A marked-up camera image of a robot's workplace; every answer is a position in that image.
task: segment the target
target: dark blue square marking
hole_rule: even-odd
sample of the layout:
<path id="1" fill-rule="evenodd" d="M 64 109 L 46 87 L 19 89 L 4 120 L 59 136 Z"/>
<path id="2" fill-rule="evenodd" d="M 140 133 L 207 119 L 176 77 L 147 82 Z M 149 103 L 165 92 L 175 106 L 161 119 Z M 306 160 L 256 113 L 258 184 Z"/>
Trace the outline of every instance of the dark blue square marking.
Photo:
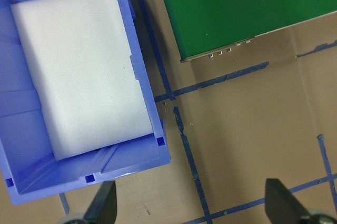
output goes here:
<path id="1" fill-rule="evenodd" d="M 86 181 L 87 183 L 94 182 L 94 181 L 95 181 L 94 175 L 87 175 L 87 176 L 85 176 L 85 181 Z"/>

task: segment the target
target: blue tape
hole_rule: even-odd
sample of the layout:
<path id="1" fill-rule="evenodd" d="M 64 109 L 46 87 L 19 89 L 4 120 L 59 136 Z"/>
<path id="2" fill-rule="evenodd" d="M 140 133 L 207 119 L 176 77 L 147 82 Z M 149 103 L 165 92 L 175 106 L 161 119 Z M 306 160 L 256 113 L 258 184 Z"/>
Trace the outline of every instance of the blue tape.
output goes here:
<path id="1" fill-rule="evenodd" d="M 242 205 L 237 206 L 237 207 L 232 207 L 232 208 L 220 211 L 220 212 L 215 212 L 215 213 L 211 214 L 211 216 L 212 216 L 212 219 L 215 219 L 215 218 L 219 218 L 221 216 L 230 215 L 230 214 L 235 213 L 235 212 L 240 212 L 242 210 L 246 210 L 246 209 L 249 209 L 249 208 L 252 208 L 252 207 L 256 207 L 260 204 L 264 204 L 264 198 L 263 199 L 257 199 L 257 200 L 254 200 L 252 202 L 242 204 Z"/>
<path id="2" fill-rule="evenodd" d="M 160 73 L 160 76 L 162 78 L 165 90 L 166 90 L 167 93 L 172 93 L 171 85 L 170 85 L 169 79 L 167 77 L 167 73 L 166 73 L 165 66 L 164 66 L 164 63 L 163 63 L 163 60 L 162 60 L 162 57 L 161 57 L 161 54 L 160 54 L 160 50 L 159 50 L 159 47 L 158 47 L 158 44 L 157 44 L 157 40 L 156 40 L 154 31 L 153 31 L 153 28 L 152 28 L 152 24 L 151 24 L 151 20 L 150 20 L 149 14 L 148 14 L 148 10 L 146 8 L 145 0 L 138 0 L 138 1 L 139 1 L 139 4 L 140 4 L 140 7 L 141 7 L 141 11 L 142 11 L 142 14 L 143 14 L 145 26 L 146 26 L 146 29 L 147 29 L 147 32 L 148 32 L 148 36 L 150 38 L 150 42 L 151 42 L 151 45 L 152 45 L 154 57 L 156 59 L 157 66 L 158 66 L 158 69 L 159 69 L 159 73 Z M 168 95 L 168 98 L 171 99 L 171 100 L 174 100 L 174 96 L 172 96 L 172 95 Z"/>
<path id="3" fill-rule="evenodd" d="M 320 150 L 321 150 L 326 174 L 328 175 L 328 177 L 332 177 L 330 162 L 328 160 L 328 156 L 326 155 L 326 149 L 325 149 L 325 144 L 324 144 L 324 140 L 325 140 L 324 135 L 322 135 L 322 134 L 318 135 L 317 139 L 318 139 L 318 143 L 320 145 Z M 333 203 L 334 203 L 334 206 L 335 206 L 335 211 L 337 213 L 337 192 L 336 192 L 336 189 L 335 189 L 335 183 L 334 183 L 333 179 L 329 180 L 329 184 L 330 184 L 330 190 L 331 190 Z"/>
<path id="4" fill-rule="evenodd" d="M 60 193 L 58 196 L 61 199 L 61 203 L 62 203 L 63 210 L 64 210 L 65 214 L 68 215 L 69 211 L 70 211 L 70 207 L 69 207 L 67 198 L 65 197 L 65 194 L 64 193 Z"/>
<path id="5" fill-rule="evenodd" d="M 324 43 L 322 45 L 318 45 L 317 47 L 315 47 L 314 50 L 310 51 L 310 52 L 307 52 L 305 54 L 300 54 L 300 55 L 297 55 L 296 58 L 300 58 L 300 57 L 303 57 L 303 56 L 307 56 L 309 54 L 313 54 L 313 53 L 317 53 L 319 51 L 322 51 L 322 50 L 326 50 L 326 49 L 329 49 L 329 48 L 332 48 L 334 46 L 337 46 L 337 40 L 334 41 L 333 43 L 331 44 L 328 44 L 328 43 Z"/>
<path id="6" fill-rule="evenodd" d="M 252 73 L 252 72 L 255 72 L 255 71 L 258 71 L 258 70 L 262 70 L 262 69 L 266 68 L 268 65 L 269 65 L 269 62 L 264 62 L 264 63 L 258 64 L 258 65 L 255 65 L 255 66 L 247 67 L 243 70 L 239 70 L 239 71 L 227 74 L 227 75 L 222 75 L 222 76 L 219 76 L 219 77 L 216 77 L 216 78 L 213 78 L 213 79 L 201 82 L 201 83 L 197 83 L 197 84 L 190 85 L 188 87 L 184 87 L 182 89 L 173 91 L 173 93 L 167 93 L 167 94 L 163 94 L 163 95 L 160 95 L 160 96 L 155 96 L 154 101 L 160 102 L 160 101 L 166 100 L 166 99 L 170 98 L 170 94 L 172 96 L 176 97 L 176 96 L 179 96 L 179 95 L 182 95 L 182 94 L 186 94 L 186 93 L 189 93 L 189 92 L 192 92 L 192 91 L 196 91 L 198 89 L 202 89 L 202 88 L 211 86 L 211 85 L 216 84 L 216 83 L 222 83 L 222 82 L 237 78 L 237 77 L 242 76 L 242 75 L 247 75 L 249 73 Z"/>
<path id="7" fill-rule="evenodd" d="M 190 144 L 189 144 L 189 140 L 187 139 L 187 136 L 184 134 L 184 124 L 183 124 L 183 121 L 181 119 L 178 107 L 176 107 L 176 106 L 173 107 L 173 113 L 175 115 L 175 120 L 176 120 L 177 126 L 179 128 L 179 132 L 180 132 L 180 137 L 183 141 L 186 156 L 187 156 L 187 159 L 188 159 L 189 164 L 190 164 L 190 169 L 191 169 L 191 172 L 192 172 L 192 176 L 193 176 L 193 179 L 194 179 L 196 190 L 197 190 L 198 195 L 199 195 L 200 203 L 201 203 L 202 209 L 204 211 L 204 215 L 205 215 L 204 221 L 206 221 L 207 224 L 212 224 L 213 222 L 212 222 L 212 218 L 211 218 L 211 215 L 210 215 L 210 210 L 209 210 L 209 207 L 207 205 L 205 193 L 204 193 L 204 190 L 202 189 L 199 174 L 198 174 L 198 171 L 197 171 L 195 163 L 194 163 L 194 158 L 193 158 L 193 155 L 192 155 L 192 150 L 191 150 L 191 147 L 190 147 Z"/>
<path id="8" fill-rule="evenodd" d="M 301 184 L 299 186 L 293 187 L 289 190 L 290 190 L 291 193 L 295 193 L 295 192 L 302 191 L 304 189 L 307 189 L 307 188 L 310 188 L 310 187 L 313 187 L 313 186 L 317 186 L 318 184 L 331 182 L 334 179 L 337 179 L 337 173 L 334 174 L 334 175 L 331 175 L 331 176 L 324 177 L 324 178 L 312 180 L 310 182 L 307 182 L 307 183 Z M 222 211 L 219 211 L 219 212 L 215 212 L 215 213 L 211 214 L 211 217 L 212 217 L 212 219 L 219 218 L 219 217 L 222 217 L 222 216 L 230 215 L 232 213 L 236 213 L 236 212 L 243 211 L 243 210 L 246 210 L 246 209 L 249 209 L 249 208 L 253 208 L 253 207 L 256 207 L 256 206 L 261 205 L 261 204 L 264 204 L 264 198 L 254 200 L 254 201 L 246 203 L 246 204 L 241 204 L 237 207 L 232 207 L 232 208 L 225 209 L 225 210 L 222 210 Z M 188 221 L 188 222 L 185 222 L 185 223 L 198 224 L 198 223 L 202 223 L 202 222 L 203 222 L 202 218 L 198 218 L 198 219 L 191 220 L 191 221 Z"/>

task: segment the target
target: cardboard surface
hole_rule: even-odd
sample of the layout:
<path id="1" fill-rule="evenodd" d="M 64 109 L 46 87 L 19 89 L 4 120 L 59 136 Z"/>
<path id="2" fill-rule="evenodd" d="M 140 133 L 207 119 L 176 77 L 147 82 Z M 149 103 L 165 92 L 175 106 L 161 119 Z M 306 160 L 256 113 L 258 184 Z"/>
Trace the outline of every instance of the cardboard surface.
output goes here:
<path id="1" fill-rule="evenodd" d="M 116 223 L 183 223 L 203 216 L 172 106 L 180 109 L 211 213 L 263 197 L 267 177 L 279 178 L 287 187 L 325 177 L 316 139 L 321 133 L 326 138 L 332 171 L 337 172 L 337 47 L 295 59 L 297 54 L 337 40 L 337 14 L 258 37 L 224 56 L 181 64 L 163 1 L 146 1 L 172 89 L 264 61 L 270 61 L 270 65 L 157 104 L 166 123 L 172 163 L 116 181 Z M 137 5 L 135 10 L 136 26 L 144 31 Z M 148 40 L 145 35 L 140 40 L 153 92 L 164 94 Z M 0 216 L 4 216 L 4 223 L 17 223 L 13 218 L 29 215 L 36 218 L 35 223 L 44 223 L 44 212 L 48 212 L 51 223 L 62 217 L 57 197 L 13 207 L 4 183 L 0 183 L 0 188 Z M 97 189 L 88 187 L 67 193 L 71 211 L 85 211 Z M 328 183 L 295 196 L 308 208 L 334 211 Z M 269 221 L 264 206 L 258 206 L 217 218 L 213 223 Z"/>

